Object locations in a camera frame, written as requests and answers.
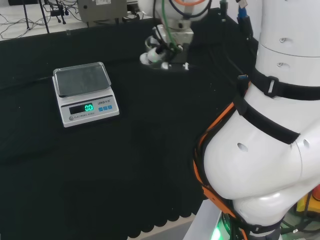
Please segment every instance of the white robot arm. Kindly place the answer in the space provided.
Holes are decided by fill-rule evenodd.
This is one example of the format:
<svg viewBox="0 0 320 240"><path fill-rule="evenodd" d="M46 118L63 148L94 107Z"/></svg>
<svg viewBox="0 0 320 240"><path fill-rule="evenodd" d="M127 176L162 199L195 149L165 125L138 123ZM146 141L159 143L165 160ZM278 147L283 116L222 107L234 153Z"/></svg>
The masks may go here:
<svg viewBox="0 0 320 240"><path fill-rule="evenodd" d="M185 50L184 44L189 44L192 38L184 42L176 26L190 20L173 9L169 0L157 0L156 17L162 22L162 1L174 39ZM263 90L256 80L244 100L269 122L297 133L298 137L292 142L281 141L282 136L274 137L265 127L254 125L235 111L205 148L203 168L209 185L222 198L232 200L234 211L247 224L268 227L279 223L299 199L320 184L320 1L262 1L255 68L269 80L269 85ZM208 2L205 0L192 8L174 4L181 11L196 14L205 9ZM152 0L139 0L139 5L153 16ZM167 27L159 28L164 41L171 46ZM155 47L140 58L146 65L169 62L168 53L159 50L161 44L157 37L149 41L155 43ZM290 96L288 93L277 95L279 83L289 84L297 91L292 93L289 89ZM271 132L275 130L272 124L268 128ZM249 240L265 239L261 237L281 239L280 231L275 229L247 235Z"/></svg>

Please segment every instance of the cable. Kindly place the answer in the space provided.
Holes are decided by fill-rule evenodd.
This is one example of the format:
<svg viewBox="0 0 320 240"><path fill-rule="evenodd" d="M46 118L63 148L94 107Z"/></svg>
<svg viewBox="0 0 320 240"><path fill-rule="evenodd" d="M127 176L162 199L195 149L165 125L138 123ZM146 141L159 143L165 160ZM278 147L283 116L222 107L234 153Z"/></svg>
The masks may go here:
<svg viewBox="0 0 320 240"><path fill-rule="evenodd" d="M156 20L156 2L157 0L153 0L153 9L152 9L152 14L153 14L153 24L155 26L155 29L159 35L159 38L161 40L160 45L165 46L166 49L168 49L169 51L171 51L172 53L174 53L174 51L171 50L171 48L168 46L168 44L166 43L166 41L164 40L164 38L162 37L160 30L158 28L158 24L157 24L157 20Z"/></svg>
<svg viewBox="0 0 320 240"><path fill-rule="evenodd" d="M69 4L65 4L65 2L63 2L63 1L60 1L60 4L63 4L66 9L68 9L68 8L76 8L76 9L78 9L77 7L74 6L74 5L77 4L77 2L75 2L74 4L69 5Z"/></svg>
<svg viewBox="0 0 320 240"><path fill-rule="evenodd" d="M59 2L58 2L58 0L55 0L55 3L56 3L56 5L58 6L58 10L59 10L59 12L60 12L60 17L61 17L61 19L62 19L62 24L66 24L66 21L65 21L65 18L64 18L64 6L61 4L61 1L60 1L60 4L59 4Z"/></svg>
<svg viewBox="0 0 320 240"><path fill-rule="evenodd" d="M75 10L75 14L78 14L79 13L79 9L77 7L74 7L74 6L70 6L67 8L67 10L69 9L74 9Z"/></svg>
<svg viewBox="0 0 320 240"><path fill-rule="evenodd" d="M222 50L223 54L225 55L228 62L241 74L243 75L244 72L231 60L226 48L226 35L227 35L227 24L225 21L222 22Z"/></svg>
<svg viewBox="0 0 320 240"><path fill-rule="evenodd" d="M79 19L79 18L76 18L76 16L75 16L71 11L69 11L69 13L71 13L71 15L72 15L75 19L77 19L78 21L82 22L82 20Z"/></svg>
<svg viewBox="0 0 320 240"><path fill-rule="evenodd" d="M74 6L74 5L77 5L78 3L77 3L77 1L66 1L66 0L63 0L64 2L68 2L68 3L72 3L72 4L65 4L65 5L67 5L67 6ZM52 4L52 5L57 5L57 3L56 2L51 2L51 1L47 1L49 4Z"/></svg>
<svg viewBox="0 0 320 240"><path fill-rule="evenodd" d="M50 8L52 9L52 11L55 11L53 4L50 3L50 1L47 1L47 2L49 3ZM61 23L61 20L59 19L59 17L58 17L58 16L55 16L55 17L56 17L56 19L58 20L58 23Z"/></svg>
<svg viewBox="0 0 320 240"><path fill-rule="evenodd" d="M296 229L298 231L300 231L302 233L306 233L306 234L314 234L314 233L319 233L320 232L320 228L316 229L316 230L306 230L305 229L310 223L315 221L315 219L311 219L311 218L307 217L311 196L312 196L312 191L310 191L308 193L308 195L307 195L306 202L305 202L305 207L304 207L304 210L303 210L303 216L301 217L301 220L300 220L299 224L293 226L293 225L287 223L284 220L282 221L283 224L288 226L286 228L283 228L283 227L281 228L281 234L282 235L292 233Z"/></svg>
<svg viewBox="0 0 320 240"><path fill-rule="evenodd" d="M43 6L43 9L47 12L47 13L50 13L51 11L48 11L47 9L46 9L46 5L49 5L50 7L51 7L51 5L50 4L43 4L42 6Z"/></svg>
<svg viewBox="0 0 320 240"><path fill-rule="evenodd" d="M180 51L180 52L181 52L181 49L177 46L177 43L176 43L175 39L172 37L171 32L170 32L170 29L169 29L169 26L168 26L168 20L167 20L166 10L165 10L165 0L162 0L161 9L162 9L162 17L163 17L165 29L166 29L166 32L168 33L170 42L172 43L173 47L174 47L177 51Z"/></svg>
<svg viewBox="0 0 320 240"><path fill-rule="evenodd" d="M250 51L250 54L256 59L257 54L253 50L253 38L254 38L254 31L252 28L250 17L247 14L246 8L238 7L238 16L237 16L238 25L240 28L240 32L243 34L245 38L246 45Z"/></svg>
<svg viewBox="0 0 320 240"><path fill-rule="evenodd" d="M10 23L5 16L3 16L2 14L0 14L0 16L3 17L6 20L7 23Z"/></svg>
<svg viewBox="0 0 320 240"><path fill-rule="evenodd" d="M187 14L185 12L180 11L172 1L173 0L169 0L169 3L174 8L174 10L176 10L179 14L181 14L182 16L184 16L187 19L200 17L202 14L204 14L206 11L208 11L210 9L211 3L212 3L212 0L209 0L207 6L201 12L199 12L195 15L191 15L191 14Z"/></svg>
<svg viewBox="0 0 320 240"><path fill-rule="evenodd" d="M217 66L217 69L219 70L219 72L230 82L233 83L233 80L225 73L225 71L221 68L221 66L218 64L214 53L212 52L212 49L210 48L210 46L207 47L208 48L208 53L209 53L209 57L211 59L211 61L213 62L214 65Z"/></svg>
<svg viewBox="0 0 320 240"><path fill-rule="evenodd" d="M181 0L174 0L174 1L177 4L180 4L182 6L195 6L195 5L203 3L205 0L199 0L199 1L195 1L195 2L184 2L184 1L181 1Z"/></svg>
<svg viewBox="0 0 320 240"><path fill-rule="evenodd" d="M29 29L27 29L23 34L21 34L21 35L19 35L19 36L16 36L16 37L12 37L12 38L3 37L2 34L3 34L4 32L6 32L11 26L16 25L16 24L25 23L26 20L25 20L24 18L22 18L22 19L20 19L19 21L16 21L16 22L10 22L10 21L7 20L7 22L10 23L10 24L9 24L9 26L8 26L5 30L3 30L2 32L0 32L0 37L1 37L3 40L10 40L10 39L18 39L18 38L21 38L21 37L23 37L27 32L31 31L35 26L37 26L37 25L39 25L39 26L44 26L44 24L38 23L41 19L43 19L43 17L40 18L39 20L35 21L35 22L34 22L34 21L31 21L30 19L28 19L29 22L32 23L32 26L31 26Z"/></svg>

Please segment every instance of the black fabric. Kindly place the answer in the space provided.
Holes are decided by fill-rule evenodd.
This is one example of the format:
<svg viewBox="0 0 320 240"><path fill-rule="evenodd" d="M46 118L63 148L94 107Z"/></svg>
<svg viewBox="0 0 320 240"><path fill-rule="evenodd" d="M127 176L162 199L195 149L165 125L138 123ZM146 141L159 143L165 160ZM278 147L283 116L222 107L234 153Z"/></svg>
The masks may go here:
<svg viewBox="0 0 320 240"><path fill-rule="evenodd" d="M278 228L272 229L272 230L274 230L274 231L271 232L270 234L266 235L266 236L248 235L248 240L278 240L280 238L280 235L281 235L280 226L278 226Z"/></svg>
<svg viewBox="0 0 320 240"><path fill-rule="evenodd" d="M249 123L280 142L292 144L300 135L299 133L285 128L262 115L238 94L234 98L233 103L239 114Z"/></svg>
<svg viewBox="0 0 320 240"><path fill-rule="evenodd" d="M251 82L266 96L279 96L286 99L296 99L302 101L320 100L320 86L301 86L279 81L274 76L266 76L256 68L252 72Z"/></svg>
<svg viewBox="0 0 320 240"><path fill-rule="evenodd" d="M219 24L216 10L192 24L191 65L214 70L207 44L221 40ZM0 42L2 239L126 240L197 213L204 197L192 149L235 93L201 69L141 65L152 27L141 20ZM240 38L228 20L230 57L248 71L254 62ZM219 45L215 51L236 79ZM120 115L64 128L53 70L99 61Z"/></svg>

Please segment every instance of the wire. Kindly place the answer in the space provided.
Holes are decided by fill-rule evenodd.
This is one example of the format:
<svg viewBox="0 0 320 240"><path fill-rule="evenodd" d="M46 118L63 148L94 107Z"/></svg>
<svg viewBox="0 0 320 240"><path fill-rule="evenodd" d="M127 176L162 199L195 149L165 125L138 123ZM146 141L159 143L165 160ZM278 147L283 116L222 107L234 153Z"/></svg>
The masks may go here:
<svg viewBox="0 0 320 240"><path fill-rule="evenodd" d="M71 5L70 4L65 4L65 2L63 2L63 1L60 1L60 3L62 3L65 8L66 8L66 6L68 6L70 8L70 7L74 7L75 5L77 5L77 2L75 2L74 4L71 4Z"/></svg>
<svg viewBox="0 0 320 240"><path fill-rule="evenodd" d="M195 2L184 2L184 1L181 1L181 0L174 0L174 1L177 4L180 4L182 6L195 6L195 5L203 3L205 0L199 0L199 1L195 1Z"/></svg>
<svg viewBox="0 0 320 240"><path fill-rule="evenodd" d="M298 230L302 233L306 233L306 234L314 234L314 233L319 233L320 232L320 228L316 229L316 230L306 230L305 228L312 223L313 221L316 221L316 219L311 219L307 217L307 213L308 213L308 209L309 209L309 204L310 204L310 199L312 196L312 191L310 191L307 195L306 198L306 202L305 202L305 207L303 210L303 216L301 217L300 223L293 226L289 223L287 223L286 221L282 221L283 224L287 225L288 227L282 227L281 228L281 234L288 234L288 233L292 233L294 230Z"/></svg>
<svg viewBox="0 0 320 240"><path fill-rule="evenodd" d="M2 14L0 14L0 16L3 17L6 20L7 23L10 23L5 16L3 16Z"/></svg>
<svg viewBox="0 0 320 240"><path fill-rule="evenodd" d="M168 33L170 42L172 43L173 47L177 50L180 51L180 48L177 46L177 43L175 41L175 39L172 37L169 26L168 26L168 20L167 20L167 16L166 16L166 10L165 10L165 0L162 0L162 4L161 4L161 9L162 9L162 17L163 17L163 21L164 21L164 25L165 25L165 29L166 32Z"/></svg>
<svg viewBox="0 0 320 240"><path fill-rule="evenodd" d="M75 14L77 14L77 10L78 10L78 12L79 12L79 9L74 6L75 4L66 5L63 1L60 1L60 4L63 4L63 5L64 5L64 8L65 8L66 11L68 11L68 9L75 9Z"/></svg>
<svg viewBox="0 0 320 240"><path fill-rule="evenodd" d="M75 6L69 6L69 7L67 8L67 10L69 10L69 9L74 9L74 10L75 10L75 14L78 14L78 13L79 13L79 9L78 9L77 7L75 7Z"/></svg>
<svg viewBox="0 0 320 240"><path fill-rule="evenodd" d="M51 7L51 5L50 4L43 4L42 6L43 6L43 8L44 8L44 10L47 12L47 13L50 13L51 11L48 11L47 9L46 9L46 5L49 5L50 7Z"/></svg>
<svg viewBox="0 0 320 240"><path fill-rule="evenodd" d="M225 73L225 71L221 68L221 66L218 64L218 61L215 58L214 53L212 52L212 49L210 48L210 46L207 47L208 48L208 53L209 53L209 57L211 59L211 61L213 62L214 65L217 66L218 71L223 75L223 77L225 77L230 83L233 83L233 80Z"/></svg>
<svg viewBox="0 0 320 240"><path fill-rule="evenodd" d="M225 21L222 22L222 50L223 53L228 60L228 62L241 74L243 75L244 72L231 60L226 48L226 35L227 35L227 23Z"/></svg>
<svg viewBox="0 0 320 240"><path fill-rule="evenodd" d="M18 38L21 38L21 37L23 37L27 32L31 31L35 26L37 26L37 25L39 25L39 26L44 26L44 24L38 23L41 19L43 19L43 17L40 18L40 19L37 20L37 21L31 21L30 19L28 19L29 22L32 23L32 26L31 26L30 28L28 28L23 34L20 34L19 36L12 37L12 38L3 37L2 34L3 34L4 32L6 32L6 31L7 31L11 26L13 26L13 25L21 24L21 23L26 23L26 19L25 19L25 18L22 18L22 19L20 19L19 21L16 21L16 22L10 22L10 21L7 20L7 22L10 23L10 25L9 25L5 30L3 30L2 32L0 32L0 37L1 37L3 40L10 40L10 39L18 39Z"/></svg>
<svg viewBox="0 0 320 240"><path fill-rule="evenodd" d="M59 1L59 3L64 3L65 5L67 5L67 6L74 6L74 5L77 5L78 3L77 3L77 1L65 1L65 0L63 0L63 1ZM56 2L51 2L51 1L47 1L49 4L52 4L52 5L56 5L57 6L57 3Z"/></svg>
<svg viewBox="0 0 320 240"><path fill-rule="evenodd" d="M159 42L161 45L165 46L166 49L168 49L169 51L173 52L171 50L171 48L168 46L167 42L164 40L164 38L162 37L161 33L160 33L160 30L159 30L159 27L158 27L158 24L157 24L157 20L156 20L156 2L157 0L153 0L153 9L152 9L152 14L153 14L153 24L155 26L155 29L159 35L159 38L161 40L161 42Z"/></svg>
<svg viewBox="0 0 320 240"><path fill-rule="evenodd" d="M77 18L71 11L69 11L69 13L71 13L71 15L72 15L75 19L77 19L78 21L82 22L82 20L79 19L79 18Z"/></svg>
<svg viewBox="0 0 320 240"><path fill-rule="evenodd" d="M181 14L182 16L184 16L187 19L200 17L202 14L204 14L206 11L208 11L210 9L211 3L212 3L212 0L209 0L207 6L201 12L199 12L195 15L191 15L191 14L187 14L185 12L180 11L172 1L173 0L169 0L169 3L174 8L174 10L176 10L179 14Z"/></svg>

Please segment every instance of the orange strap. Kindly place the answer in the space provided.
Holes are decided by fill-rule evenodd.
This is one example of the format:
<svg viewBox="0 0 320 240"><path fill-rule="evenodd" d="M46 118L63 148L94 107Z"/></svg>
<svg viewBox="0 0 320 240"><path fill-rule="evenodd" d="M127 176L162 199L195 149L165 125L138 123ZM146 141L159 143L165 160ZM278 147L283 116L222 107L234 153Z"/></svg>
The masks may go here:
<svg viewBox="0 0 320 240"><path fill-rule="evenodd" d="M224 117L225 115L230 112L230 110L234 107L234 103L232 102L218 117L216 120L214 120L214 122L208 127L207 131L211 130L212 128L214 128ZM207 134L203 135L202 138L199 141L199 146L202 144L202 142L204 141L205 137L207 136Z"/></svg>
<svg viewBox="0 0 320 240"><path fill-rule="evenodd" d="M194 173L195 173L196 179L197 179L200 183L203 184L203 182L202 182L202 180L201 180L201 178L200 178L200 175L199 175L199 173L198 173L198 168L197 168L197 166L196 166L195 161L193 161L193 168L194 168ZM210 199L210 200L214 203L214 205L216 205L224 214L229 214L230 216L232 216L232 217L234 217L234 218L236 219L235 214L224 204L223 201L221 201L221 199L220 199L219 197L215 196L215 194L214 194L212 191L210 191L209 189L207 189L207 188L204 187L204 186L202 187L202 189L203 189L204 195L205 195L208 199ZM243 235L244 240L248 240L247 234L246 234L245 230L243 230L243 229L240 229L240 230L241 230L241 232L242 232L242 235Z"/></svg>
<svg viewBox="0 0 320 240"><path fill-rule="evenodd" d="M188 7L192 7L192 6L195 6L195 5L198 5L198 4L201 4L203 3L205 0L199 0L199 1L194 1L194 2L184 2L184 1L181 1L181 0L174 0L177 4L180 4L182 6L188 6Z"/></svg>

